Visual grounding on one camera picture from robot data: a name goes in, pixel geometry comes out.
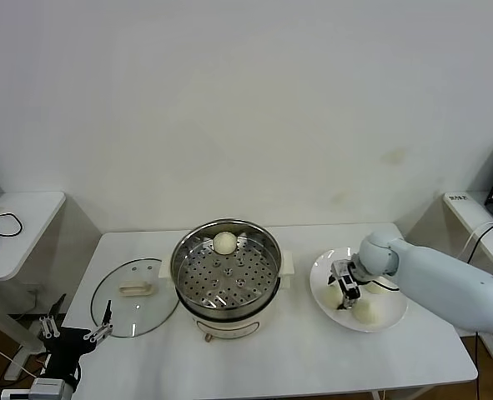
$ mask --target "wooden floor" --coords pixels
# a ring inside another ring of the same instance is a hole
[[[463,343],[466,345],[470,355],[474,354],[474,338],[468,337],[463,339]],[[0,332],[0,350],[12,357],[18,350],[18,345],[13,342],[9,337]],[[493,359],[491,359],[483,347],[482,343],[478,346],[478,354],[480,358],[480,399],[481,400],[493,400]],[[9,388],[29,388],[33,379],[31,377],[21,378],[23,380],[18,383],[5,382],[3,380],[3,374],[8,366],[8,362],[0,356],[0,386],[7,386]],[[41,364],[34,359],[30,359],[26,364],[26,368],[35,372],[40,368]],[[389,398],[389,392],[386,393],[385,398]],[[371,396],[368,393],[355,393],[348,395],[337,396],[324,396],[324,397],[307,397],[308,400],[370,400]],[[462,383],[457,385],[448,385],[442,387],[435,387],[428,393],[419,397],[419,400],[474,400],[475,395],[475,382]]]

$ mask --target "wall stain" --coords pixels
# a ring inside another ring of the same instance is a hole
[[[398,147],[390,152],[386,152],[383,156],[381,156],[381,161],[385,164],[391,166],[397,166],[404,163],[405,156],[407,155],[406,147]]]
[[[333,204],[334,206],[340,206],[346,203],[349,197],[349,192],[338,192],[331,198],[331,204]]]

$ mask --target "white wall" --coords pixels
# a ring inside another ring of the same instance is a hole
[[[407,233],[492,175],[493,1],[0,0],[0,186],[102,232]]]

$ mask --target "pot handle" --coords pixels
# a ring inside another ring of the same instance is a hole
[[[284,250],[281,252],[281,268],[279,269],[279,277],[281,278],[282,289],[290,288],[290,277],[294,275],[293,253]]]
[[[166,279],[167,286],[169,288],[175,288],[174,281],[172,280],[172,273],[170,272],[170,256],[166,256],[161,261],[161,268],[159,269],[159,279]]]

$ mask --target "white cord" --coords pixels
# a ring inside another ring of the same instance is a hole
[[[11,363],[14,363],[16,366],[18,366],[22,371],[24,371],[27,375],[30,375],[32,376],[33,378],[36,378],[37,375],[35,375],[34,373],[30,373],[26,368],[22,367],[20,364],[18,364],[17,362],[15,362],[12,358],[10,358],[9,356],[6,356],[5,354],[3,354],[2,352],[0,352],[0,356],[2,357],[5,357],[7,360],[9,360]]]
[[[472,237],[475,236],[475,233],[478,232],[480,230],[480,228],[484,227],[485,225],[491,225],[493,223],[493,221],[487,221],[487,222],[483,222],[481,225],[477,226],[474,231],[472,231],[472,233],[470,234],[469,238],[466,239],[466,242],[465,242],[465,246],[463,246],[463,249],[460,251],[460,253],[457,255],[457,259],[459,259],[463,253],[465,252],[466,248],[469,246],[469,243],[470,243],[470,240],[472,240]]]

